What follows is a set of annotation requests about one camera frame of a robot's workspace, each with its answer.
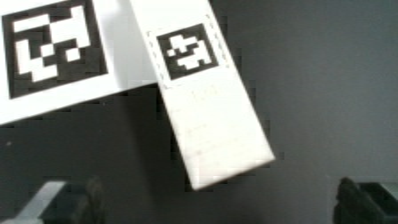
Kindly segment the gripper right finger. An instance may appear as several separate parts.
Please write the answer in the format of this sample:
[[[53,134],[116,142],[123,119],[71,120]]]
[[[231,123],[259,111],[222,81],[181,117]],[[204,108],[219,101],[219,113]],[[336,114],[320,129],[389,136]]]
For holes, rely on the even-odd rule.
[[[398,182],[341,179],[332,224],[398,224]]]

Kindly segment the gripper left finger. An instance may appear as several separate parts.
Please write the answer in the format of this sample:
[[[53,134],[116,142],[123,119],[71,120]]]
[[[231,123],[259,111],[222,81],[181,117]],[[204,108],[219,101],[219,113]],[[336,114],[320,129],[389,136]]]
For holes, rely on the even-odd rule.
[[[7,224],[107,224],[100,179],[48,181]]]

